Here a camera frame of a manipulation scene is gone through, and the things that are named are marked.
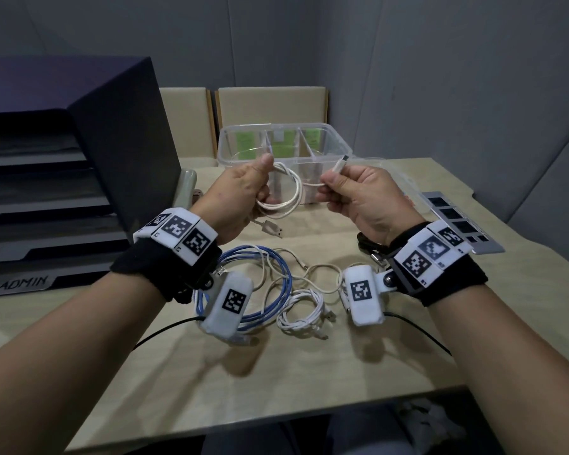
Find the blue cable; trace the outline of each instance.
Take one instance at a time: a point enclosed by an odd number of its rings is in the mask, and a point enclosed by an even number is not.
[[[293,289],[293,276],[289,270],[289,266],[286,261],[280,256],[278,252],[270,249],[269,247],[257,246],[262,251],[265,251],[280,267],[280,272],[287,276],[283,279],[283,286],[280,291],[280,295],[269,305],[266,306],[265,310],[262,312],[257,311],[251,314],[245,314],[242,318],[241,325],[238,328],[239,332],[246,332],[254,329],[266,322],[270,321],[274,316],[278,315],[282,308],[284,308],[286,301],[291,296],[291,291]],[[236,260],[251,260],[263,258],[262,255],[257,252],[253,247],[249,245],[238,246],[229,251],[221,254],[219,259],[220,265],[226,265],[228,263],[234,262]],[[205,295],[199,293],[200,302],[196,306],[196,313],[198,316],[205,315]]]

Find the beige tabletop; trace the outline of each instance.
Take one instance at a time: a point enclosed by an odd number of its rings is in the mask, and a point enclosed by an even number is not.
[[[395,160],[393,164],[414,178],[422,191],[444,192],[505,247],[505,253],[474,258],[489,276],[493,290],[569,359],[569,263],[549,248],[523,239],[433,160]],[[221,169],[197,172],[198,186],[206,190]],[[324,206],[300,207],[279,224],[284,239],[263,234],[251,224],[226,247],[242,243],[288,247],[308,264],[329,262],[346,267],[356,261],[370,263],[357,249],[354,226]],[[300,272],[292,262],[291,267]],[[258,274],[250,264],[242,270]],[[333,271],[322,269],[314,281],[331,288],[334,276]],[[0,297],[0,345],[80,290]],[[262,294],[261,290],[255,293],[255,306]],[[356,328],[336,295],[326,300],[337,314],[333,325],[325,323],[327,340],[287,336],[271,326],[258,334],[258,345],[232,347],[193,324],[157,336],[131,353],[69,449],[198,434],[235,423],[463,384],[455,362],[415,329],[393,318],[380,326]],[[394,294],[388,309],[438,337],[417,301]],[[296,310],[307,312],[308,307]],[[192,314],[190,305],[169,303],[148,333]]]

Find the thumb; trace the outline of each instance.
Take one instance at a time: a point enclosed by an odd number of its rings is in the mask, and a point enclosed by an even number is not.
[[[332,170],[328,170],[321,177],[322,180],[331,190],[348,198],[354,198],[358,192],[360,184],[353,181],[350,177],[338,174]]]
[[[267,175],[274,167],[274,157],[270,153],[264,153],[258,159],[250,163],[244,177],[256,188],[263,187],[267,182]]]

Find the black cable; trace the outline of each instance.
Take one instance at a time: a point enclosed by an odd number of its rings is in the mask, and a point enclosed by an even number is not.
[[[431,336],[427,331],[425,331],[424,329],[422,329],[420,326],[418,326],[416,323],[414,323],[413,321],[411,321],[410,319],[405,318],[404,316],[401,316],[399,314],[396,313],[392,313],[391,311],[384,311],[383,312],[384,316],[390,316],[391,318],[398,318],[401,321],[406,322],[407,324],[409,324],[410,326],[415,327],[417,330],[419,330],[421,333],[423,333],[426,337],[428,337],[430,340],[432,340],[435,344],[437,344],[438,346],[440,346],[442,348],[442,350],[444,352],[446,352],[449,356],[453,356],[453,354],[451,354],[451,352],[449,351],[449,349],[443,345],[442,343],[440,343],[438,340],[436,340],[433,336]]]
[[[190,321],[204,321],[204,320],[205,320],[204,316],[195,316],[194,318],[188,318],[188,319],[184,319],[182,321],[177,321],[175,323],[172,323],[171,325],[168,325],[167,327],[163,327],[159,331],[154,332],[152,335],[145,337],[143,340],[141,340],[139,343],[137,343],[131,351],[136,350],[137,348],[139,348],[142,344],[144,344],[148,340],[152,340],[152,338],[154,338],[158,334],[162,334],[164,331],[169,330],[171,327],[175,327],[175,326],[178,326],[180,324],[188,323]]]

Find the gray pants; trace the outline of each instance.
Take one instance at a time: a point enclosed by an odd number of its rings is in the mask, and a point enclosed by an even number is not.
[[[202,455],[298,455],[287,423],[210,434]],[[333,414],[325,455],[415,455],[393,411],[386,405]]]

